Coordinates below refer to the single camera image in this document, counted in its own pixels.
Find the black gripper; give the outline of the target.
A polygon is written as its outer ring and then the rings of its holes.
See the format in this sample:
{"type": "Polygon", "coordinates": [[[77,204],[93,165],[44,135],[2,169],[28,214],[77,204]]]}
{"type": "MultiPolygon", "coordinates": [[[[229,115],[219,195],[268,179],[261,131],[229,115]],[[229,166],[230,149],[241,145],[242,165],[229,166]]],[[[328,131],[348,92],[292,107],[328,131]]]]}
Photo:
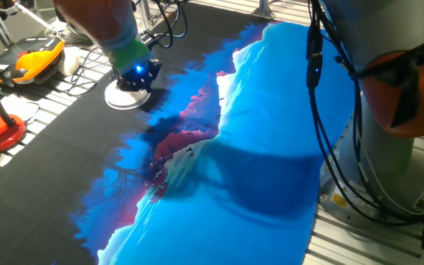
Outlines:
{"type": "Polygon", "coordinates": [[[117,80],[120,91],[146,91],[150,93],[151,84],[157,78],[161,62],[151,58],[143,64],[134,65],[129,71],[121,74],[117,80]]]}

